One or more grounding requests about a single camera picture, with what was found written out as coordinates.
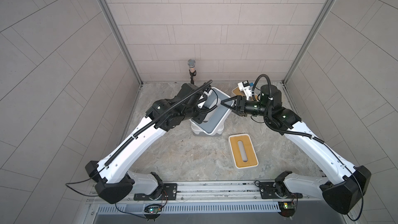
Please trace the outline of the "grey lid tissue box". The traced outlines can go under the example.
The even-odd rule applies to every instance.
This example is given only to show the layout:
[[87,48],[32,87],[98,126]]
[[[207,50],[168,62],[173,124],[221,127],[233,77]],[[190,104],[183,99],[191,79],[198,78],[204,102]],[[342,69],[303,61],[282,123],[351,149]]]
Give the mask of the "grey lid tissue box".
[[190,120],[191,124],[195,124],[207,133],[214,132],[214,130],[216,130],[220,125],[224,124],[231,113],[230,109],[221,105],[221,101],[230,98],[230,96],[218,88],[212,89],[214,89],[215,92],[212,90],[210,91],[207,100],[202,104],[202,106],[207,108],[216,106],[216,109],[208,113],[200,124],[193,119]]

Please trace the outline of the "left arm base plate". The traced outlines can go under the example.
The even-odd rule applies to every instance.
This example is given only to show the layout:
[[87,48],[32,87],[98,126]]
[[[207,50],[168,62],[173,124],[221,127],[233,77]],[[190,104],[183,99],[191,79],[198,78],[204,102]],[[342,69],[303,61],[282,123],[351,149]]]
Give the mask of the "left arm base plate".
[[176,183],[165,183],[158,186],[150,195],[135,194],[134,201],[160,201],[160,200],[176,200],[177,194]]

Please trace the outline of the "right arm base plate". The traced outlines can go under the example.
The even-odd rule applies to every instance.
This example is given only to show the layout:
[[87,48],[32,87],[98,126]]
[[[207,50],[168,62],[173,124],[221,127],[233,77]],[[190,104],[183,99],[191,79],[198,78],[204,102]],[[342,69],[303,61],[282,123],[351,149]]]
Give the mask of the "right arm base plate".
[[262,199],[301,199],[300,193],[291,193],[283,183],[274,181],[256,181]]

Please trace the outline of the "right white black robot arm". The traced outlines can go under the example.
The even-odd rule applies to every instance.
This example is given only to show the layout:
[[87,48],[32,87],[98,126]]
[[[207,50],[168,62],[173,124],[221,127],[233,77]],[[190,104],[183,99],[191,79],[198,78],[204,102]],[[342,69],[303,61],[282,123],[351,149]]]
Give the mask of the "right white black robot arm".
[[278,197],[303,194],[323,199],[343,215],[347,215],[358,202],[363,202],[371,172],[365,166],[355,166],[344,159],[316,136],[295,112],[283,107],[282,93],[276,86],[262,86],[257,100],[237,95],[222,100],[221,105],[239,116],[263,117],[269,129],[296,144],[325,174],[325,177],[309,177],[284,171],[274,182]]

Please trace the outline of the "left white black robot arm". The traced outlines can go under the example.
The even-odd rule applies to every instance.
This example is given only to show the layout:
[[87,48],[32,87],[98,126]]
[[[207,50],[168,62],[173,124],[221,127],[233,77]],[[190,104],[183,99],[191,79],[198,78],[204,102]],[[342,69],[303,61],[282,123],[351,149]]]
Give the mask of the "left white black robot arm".
[[158,174],[133,173],[130,168],[157,139],[182,121],[204,120],[209,110],[202,110],[198,105],[206,101],[211,82],[199,87],[185,83],[172,99],[155,101],[136,129],[114,151],[104,159],[86,165],[102,200],[116,204],[130,193],[144,194],[154,200],[162,195],[164,183]]

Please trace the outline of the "wooden lid tissue box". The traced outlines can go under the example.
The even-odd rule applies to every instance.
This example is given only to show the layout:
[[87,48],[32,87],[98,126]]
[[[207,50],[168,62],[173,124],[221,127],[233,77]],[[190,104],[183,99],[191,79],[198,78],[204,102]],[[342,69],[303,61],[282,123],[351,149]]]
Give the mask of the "wooden lid tissue box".
[[236,134],[229,136],[228,141],[232,160],[237,170],[247,170],[259,165],[259,161],[248,134]]
[[246,97],[244,90],[240,90],[239,87],[236,87],[232,90],[232,94],[234,95],[241,95],[243,97]]

